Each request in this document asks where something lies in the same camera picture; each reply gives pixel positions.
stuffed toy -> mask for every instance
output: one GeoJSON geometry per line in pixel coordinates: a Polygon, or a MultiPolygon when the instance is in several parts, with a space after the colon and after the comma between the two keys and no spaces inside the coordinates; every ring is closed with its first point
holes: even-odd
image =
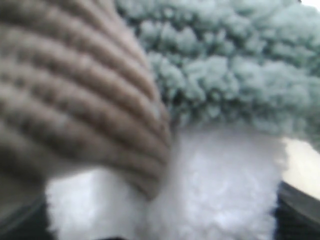
{"type": "Polygon", "coordinates": [[[45,142],[15,136],[38,153],[32,173],[47,179],[57,240],[273,239],[283,138],[318,129],[315,9],[296,0],[0,6],[1,115],[45,142]]]}

mint green fuzzy yarn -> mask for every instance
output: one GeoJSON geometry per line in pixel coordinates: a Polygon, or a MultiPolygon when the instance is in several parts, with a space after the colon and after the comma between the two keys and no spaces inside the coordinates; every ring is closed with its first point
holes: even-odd
{"type": "Polygon", "coordinates": [[[296,0],[116,0],[175,124],[304,137],[320,105],[320,14],[296,0]]]}

fluffy white beard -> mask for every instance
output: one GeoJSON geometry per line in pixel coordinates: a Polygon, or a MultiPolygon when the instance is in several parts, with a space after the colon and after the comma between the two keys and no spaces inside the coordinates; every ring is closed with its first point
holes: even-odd
{"type": "Polygon", "coordinates": [[[271,240],[284,157],[279,139],[252,129],[179,130],[156,199],[109,169],[56,178],[51,229],[59,240],[271,240]]]}

beige knitted fabric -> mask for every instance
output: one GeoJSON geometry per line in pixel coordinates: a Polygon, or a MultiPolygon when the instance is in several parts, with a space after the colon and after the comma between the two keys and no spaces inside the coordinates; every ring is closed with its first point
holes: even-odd
{"type": "Polygon", "coordinates": [[[0,1],[0,170],[41,182],[63,162],[103,164],[156,193],[169,117],[108,3],[0,1]]]}

knitted hat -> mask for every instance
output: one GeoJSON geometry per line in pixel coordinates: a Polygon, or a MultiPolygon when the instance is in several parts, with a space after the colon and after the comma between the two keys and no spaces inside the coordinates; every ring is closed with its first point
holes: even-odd
{"type": "Polygon", "coordinates": [[[90,160],[152,194],[169,118],[112,3],[103,11],[92,1],[0,1],[2,170],[38,180],[90,160]]]}
{"type": "Polygon", "coordinates": [[[116,4],[147,51],[177,125],[245,124],[298,138],[310,132],[320,103],[315,9],[296,0],[116,4]]]}

